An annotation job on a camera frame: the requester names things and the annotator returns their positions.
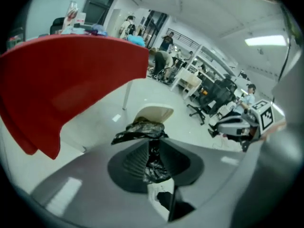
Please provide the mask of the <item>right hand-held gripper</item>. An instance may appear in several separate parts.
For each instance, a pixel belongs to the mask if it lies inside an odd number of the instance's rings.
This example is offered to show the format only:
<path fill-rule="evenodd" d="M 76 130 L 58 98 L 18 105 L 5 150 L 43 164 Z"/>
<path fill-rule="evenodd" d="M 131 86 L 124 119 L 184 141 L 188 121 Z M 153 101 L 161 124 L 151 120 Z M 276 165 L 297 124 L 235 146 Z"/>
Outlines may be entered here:
<path fill-rule="evenodd" d="M 243 131 L 243 136 L 249 137 L 242 142 L 242 149 L 258 141 L 261 136 L 274 124 L 274 112 L 271 102 L 261 99 L 244 110 L 242 117 L 234 115 L 222 118 L 217 125 L 217 131 L 227 135 L 241 135 L 244 119 L 250 126 Z"/>

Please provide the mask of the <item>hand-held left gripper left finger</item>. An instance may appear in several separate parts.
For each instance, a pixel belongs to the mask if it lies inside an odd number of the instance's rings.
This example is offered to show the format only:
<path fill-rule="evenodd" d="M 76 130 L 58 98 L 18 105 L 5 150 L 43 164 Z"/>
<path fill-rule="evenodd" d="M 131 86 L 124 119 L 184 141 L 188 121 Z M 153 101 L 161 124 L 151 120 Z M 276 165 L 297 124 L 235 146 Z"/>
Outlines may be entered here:
<path fill-rule="evenodd" d="M 146 193 L 123 190 L 108 173 L 117 153 L 147 147 L 148 140 L 103 144 L 75 158 L 31 193 L 35 212 L 45 226 L 165 226 Z"/>

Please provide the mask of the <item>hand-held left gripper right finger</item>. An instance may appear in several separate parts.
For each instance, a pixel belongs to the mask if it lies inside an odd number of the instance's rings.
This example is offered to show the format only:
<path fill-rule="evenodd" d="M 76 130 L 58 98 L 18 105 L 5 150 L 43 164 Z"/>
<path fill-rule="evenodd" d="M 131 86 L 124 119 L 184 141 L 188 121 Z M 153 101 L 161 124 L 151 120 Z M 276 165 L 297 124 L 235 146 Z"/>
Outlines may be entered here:
<path fill-rule="evenodd" d="M 160 140 L 160 160 L 173 182 L 172 194 L 161 193 L 168 222 L 231 222 L 237 203 L 233 176 L 244 155 Z"/>

